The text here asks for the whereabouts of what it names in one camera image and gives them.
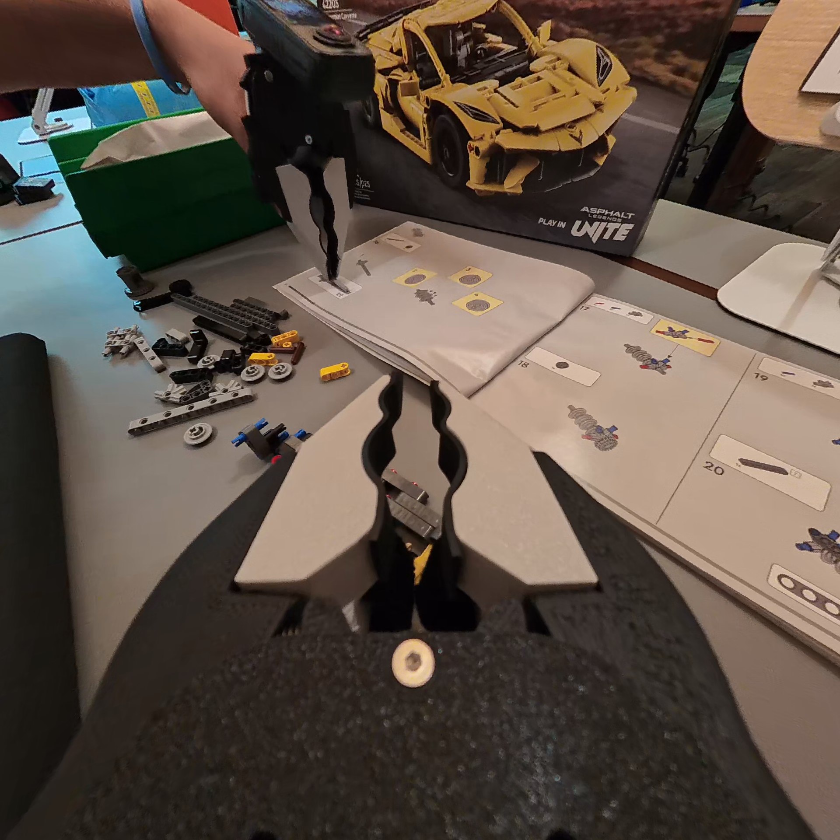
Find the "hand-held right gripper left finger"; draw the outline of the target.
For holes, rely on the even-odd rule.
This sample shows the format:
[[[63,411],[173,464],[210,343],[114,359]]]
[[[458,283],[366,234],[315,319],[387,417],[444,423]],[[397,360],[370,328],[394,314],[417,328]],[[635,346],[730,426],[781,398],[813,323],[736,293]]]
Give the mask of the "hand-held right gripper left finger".
[[[395,371],[301,446],[236,573],[241,590],[344,606],[404,575],[404,543],[382,480],[402,407],[403,374]]]

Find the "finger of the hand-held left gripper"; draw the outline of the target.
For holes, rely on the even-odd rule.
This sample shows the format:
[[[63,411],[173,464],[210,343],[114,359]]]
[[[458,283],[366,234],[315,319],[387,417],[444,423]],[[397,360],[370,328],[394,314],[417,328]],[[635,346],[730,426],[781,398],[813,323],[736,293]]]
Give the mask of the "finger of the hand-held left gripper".
[[[330,228],[332,223],[332,199],[325,192],[322,175],[314,172],[316,185],[312,186],[309,175],[291,164],[279,165],[276,177],[282,192],[284,207],[282,215],[298,243],[307,250],[323,279],[331,279]]]
[[[322,248],[327,279],[339,279],[350,223],[350,192],[344,158],[334,157],[323,173]]]

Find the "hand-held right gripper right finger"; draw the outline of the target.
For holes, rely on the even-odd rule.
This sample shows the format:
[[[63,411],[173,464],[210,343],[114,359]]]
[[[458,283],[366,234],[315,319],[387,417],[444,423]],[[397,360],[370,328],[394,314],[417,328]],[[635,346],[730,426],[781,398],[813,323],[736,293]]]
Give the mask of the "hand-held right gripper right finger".
[[[595,587],[598,578],[531,448],[453,387],[430,387],[449,487],[429,561],[477,604]]]

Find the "pile of lego pieces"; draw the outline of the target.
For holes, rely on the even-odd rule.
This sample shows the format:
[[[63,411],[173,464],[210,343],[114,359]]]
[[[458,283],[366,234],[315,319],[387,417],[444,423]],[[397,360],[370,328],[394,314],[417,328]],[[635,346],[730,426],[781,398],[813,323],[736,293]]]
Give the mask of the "pile of lego pieces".
[[[168,292],[136,301],[133,307],[144,313],[165,304],[192,315],[190,331],[168,329],[151,343],[140,326],[133,324],[108,331],[103,344],[104,358],[138,354],[154,373],[168,378],[154,392],[161,410],[132,420],[128,426],[132,437],[201,423],[205,417],[252,403],[256,399],[255,384],[247,385],[239,379],[243,368],[260,364],[267,373],[274,364],[290,363],[294,343],[303,341],[299,331],[284,329],[286,310],[266,308],[253,298],[236,298],[224,305],[198,295],[187,280],[175,281]],[[221,357],[218,372],[196,368],[208,354]],[[270,379],[266,375],[262,381]]]

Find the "lego instruction booklet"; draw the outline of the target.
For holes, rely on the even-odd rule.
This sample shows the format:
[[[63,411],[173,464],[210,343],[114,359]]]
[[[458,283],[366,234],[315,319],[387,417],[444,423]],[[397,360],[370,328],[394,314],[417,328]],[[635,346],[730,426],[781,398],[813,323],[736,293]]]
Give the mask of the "lego instruction booklet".
[[[277,291],[453,385],[639,531],[838,660],[838,380],[592,277],[404,223]]]

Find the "person's left forearm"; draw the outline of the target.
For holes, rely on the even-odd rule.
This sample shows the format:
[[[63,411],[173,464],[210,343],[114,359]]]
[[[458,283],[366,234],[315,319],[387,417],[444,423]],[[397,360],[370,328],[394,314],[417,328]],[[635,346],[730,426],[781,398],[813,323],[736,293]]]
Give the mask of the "person's left forearm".
[[[153,79],[126,1],[2,1],[1,91]]]

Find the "small black blue lego assembly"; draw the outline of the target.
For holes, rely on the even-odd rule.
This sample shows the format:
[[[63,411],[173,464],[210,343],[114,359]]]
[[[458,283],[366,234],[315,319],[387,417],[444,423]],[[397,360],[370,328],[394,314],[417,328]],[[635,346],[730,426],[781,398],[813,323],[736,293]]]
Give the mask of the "small black blue lego assembly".
[[[259,459],[274,461],[281,456],[284,447],[297,452],[310,436],[304,429],[291,433],[283,423],[268,427],[267,420],[262,418],[242,429],[232,440],[232,445],[246,445]]]

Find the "yellow car lego box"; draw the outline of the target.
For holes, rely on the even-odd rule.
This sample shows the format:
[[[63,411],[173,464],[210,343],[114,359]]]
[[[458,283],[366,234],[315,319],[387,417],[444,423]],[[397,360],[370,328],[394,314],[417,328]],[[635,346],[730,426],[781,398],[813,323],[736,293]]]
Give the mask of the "yellow car lego box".
[[[320,2],[371,49],[354,201],[630,256],[727,1]]]

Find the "person's left hand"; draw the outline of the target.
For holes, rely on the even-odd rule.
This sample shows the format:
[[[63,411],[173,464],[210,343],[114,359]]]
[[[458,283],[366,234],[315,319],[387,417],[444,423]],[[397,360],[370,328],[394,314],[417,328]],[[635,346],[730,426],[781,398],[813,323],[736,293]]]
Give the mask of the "person's left hand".
[[[178,1],[143,3],[154,43],[175,81],[188,85],[211,118],[248,150],[240,86],[254,47]]]

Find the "green plastic bin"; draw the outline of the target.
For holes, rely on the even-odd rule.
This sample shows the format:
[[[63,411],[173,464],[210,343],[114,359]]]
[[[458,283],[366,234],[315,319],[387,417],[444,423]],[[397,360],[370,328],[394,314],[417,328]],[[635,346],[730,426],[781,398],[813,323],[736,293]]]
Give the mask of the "green plastic bin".
[[[259,200],[246,153],[232,138],[81,169],[101,140],[146,120],[49,140],[81,222],[103,256],[152,270],[282,225],[274,207]]]

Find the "blue wristband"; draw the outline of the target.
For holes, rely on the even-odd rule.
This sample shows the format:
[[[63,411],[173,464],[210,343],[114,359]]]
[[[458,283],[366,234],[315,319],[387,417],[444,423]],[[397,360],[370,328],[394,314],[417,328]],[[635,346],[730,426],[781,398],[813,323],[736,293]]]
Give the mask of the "blue wristband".
[[[188,83],[182,84],[178,80],[174,79],[165,63],[161,50],[154,39],[144,1],[131,0],[129,1],[129,5],[134,26],[136,27],[145,53],[157,73],[157,77],[160,78],[175,95],[189,95],[192,92],[190,85]]]

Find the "light blue package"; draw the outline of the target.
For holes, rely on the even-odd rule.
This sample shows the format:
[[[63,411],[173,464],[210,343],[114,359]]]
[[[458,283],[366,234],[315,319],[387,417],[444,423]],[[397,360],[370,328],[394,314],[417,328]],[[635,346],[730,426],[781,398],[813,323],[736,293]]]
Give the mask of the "light blue package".
[[[116,86],[79,87],[94,128],[165,117],[201,109],[196,94],[175,94],[162,80],[141,80]]]

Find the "white office desk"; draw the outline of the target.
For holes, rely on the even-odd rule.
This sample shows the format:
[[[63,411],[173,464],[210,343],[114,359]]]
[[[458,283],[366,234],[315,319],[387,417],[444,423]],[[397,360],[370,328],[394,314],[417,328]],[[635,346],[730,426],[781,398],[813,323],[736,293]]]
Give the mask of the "white office desk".
[[[79,224],[81,217],[60,173],[58,164],[47,142],[20,144],[18,138],[28,130],[30,118],[1,121],[1,153],[6,161],[26,176],[52,178],[53,198],[29,205],[16,202],[1,207],[2,244],[48,233],[49,231]]]

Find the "light wooden side table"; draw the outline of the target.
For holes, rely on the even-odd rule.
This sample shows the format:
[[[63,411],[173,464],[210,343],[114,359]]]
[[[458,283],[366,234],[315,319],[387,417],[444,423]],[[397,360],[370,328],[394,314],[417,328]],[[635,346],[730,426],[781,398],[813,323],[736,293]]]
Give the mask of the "light wooden side table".
[[[837,97],[800,88],[839,25],[838,1],[781,1],[745,68],[742,104],[751,125],[777,144],[838,151],[821,132]]]

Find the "printed instruction sheet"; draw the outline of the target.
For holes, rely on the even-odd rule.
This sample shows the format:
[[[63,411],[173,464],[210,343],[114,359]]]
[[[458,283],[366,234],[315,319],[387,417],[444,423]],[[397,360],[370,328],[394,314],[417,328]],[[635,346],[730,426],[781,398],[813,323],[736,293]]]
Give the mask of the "printed instruction sheet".
[[[803,80],[800,91],[825,95],[839,94],[839,31]]]

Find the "white desk mount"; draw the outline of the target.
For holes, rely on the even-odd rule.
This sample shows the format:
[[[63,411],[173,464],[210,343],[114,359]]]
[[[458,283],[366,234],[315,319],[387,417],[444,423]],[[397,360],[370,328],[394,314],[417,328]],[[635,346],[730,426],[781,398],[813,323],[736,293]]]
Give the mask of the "white desk mount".
[[[50,135],[73,129],[74,124],[63,118],[49,117],[50,105],[54,96],[53,88],[40,88],[31,112],[31,124],[18,136],[18,144],[33,144],[46,140]]]

